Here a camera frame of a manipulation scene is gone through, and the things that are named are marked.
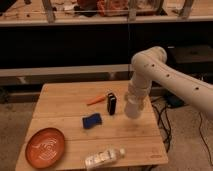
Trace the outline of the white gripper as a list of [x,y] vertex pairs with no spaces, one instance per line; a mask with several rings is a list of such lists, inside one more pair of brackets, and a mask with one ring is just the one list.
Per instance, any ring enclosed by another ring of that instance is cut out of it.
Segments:
[[137,88],[129,86],[127,92],[124,95],[124,99],[130,104],[141,106],[149,93],[149,88]]

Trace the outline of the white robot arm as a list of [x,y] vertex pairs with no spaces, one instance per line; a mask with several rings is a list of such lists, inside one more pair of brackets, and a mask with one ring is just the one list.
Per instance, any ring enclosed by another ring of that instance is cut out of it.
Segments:
[[140,51],[132,57],[134,73],[125,94],[125,114],[131,119],[138,118],[152,82],[157,82],[213,120],[213,85],[172,69],[166,60],[167,53],[160,46]]

